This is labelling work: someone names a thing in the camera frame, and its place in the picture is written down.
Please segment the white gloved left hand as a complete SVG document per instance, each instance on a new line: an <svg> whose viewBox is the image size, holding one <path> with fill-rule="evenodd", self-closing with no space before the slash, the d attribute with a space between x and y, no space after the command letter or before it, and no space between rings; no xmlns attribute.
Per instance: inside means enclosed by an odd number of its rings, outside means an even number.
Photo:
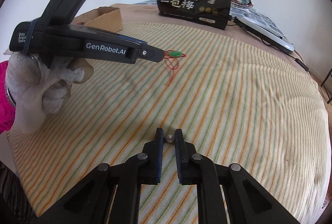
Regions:
<svg viewBox="0 0 332 224"><path fill-rule="evenodd" d="M94 72L85 59L71 57L56 56L47 67L37 54L13 52L8 62L5 85L15 105L13 126L24 134L40 129L71 96L72 85L87 82Z"/></svg>

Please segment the pink sleeve forearm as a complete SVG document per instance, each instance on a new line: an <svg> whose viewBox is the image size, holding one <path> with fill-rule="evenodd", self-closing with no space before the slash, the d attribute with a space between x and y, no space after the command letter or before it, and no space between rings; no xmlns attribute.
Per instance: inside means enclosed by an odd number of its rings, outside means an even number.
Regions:
<svg viewBox="0 0 332 224"><path fill-rule="evenodd" d="M14 120L15 120L15 105L11 101L11 97L8 94L6 85L5 85L5 77L6 70L9 62L3 61L1 62L1 131L2 134L5 131L11 129Z"/></svg>

